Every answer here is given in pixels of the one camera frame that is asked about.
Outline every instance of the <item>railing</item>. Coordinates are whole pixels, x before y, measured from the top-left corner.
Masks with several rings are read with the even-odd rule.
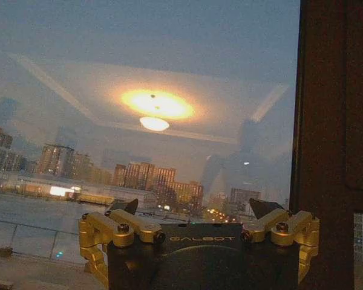
[[[0,248],[12,247],[14,253],[85,263],[79,255],[77,233],[0,221]]]

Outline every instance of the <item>low building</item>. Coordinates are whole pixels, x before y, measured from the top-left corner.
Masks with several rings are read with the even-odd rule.
[[[59,199],[105,205],[109,205],[115,199],[131,201],[137,198],[139,208],[156,207],[156,195],[153,192],[113,185],[92,184],[53,175],[0,172],[0,189],[22,195],[59,197]]]

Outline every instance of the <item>silhouette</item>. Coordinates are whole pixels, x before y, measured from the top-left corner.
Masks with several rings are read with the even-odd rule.
[[[210,192],[212,183],[221,171],[226,194],[230,193],[231,188],[262,191],[266,184],[267,164],[253,151],[260,138],[258,130],[257,123],[246,120],[240,130],[239,151],[226,157],[217,154],[208,156],[201,177],[205,193]]]

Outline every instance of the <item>logo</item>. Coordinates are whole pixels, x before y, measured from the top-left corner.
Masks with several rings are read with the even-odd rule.
[[[173,241],[173,242],[182,242],[184,240],[188,240],[190,242],[212,242],[212,241],[216,241],[216,242],[222,242],[224,240],[234,240],[235,237],[170,237],[169,240]]]

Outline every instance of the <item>wooden frame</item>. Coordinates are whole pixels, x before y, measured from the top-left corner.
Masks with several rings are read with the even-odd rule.
[[[363,212],[363,0],[302,1],[290,208],[321,220],[299,289],[353,289]]]

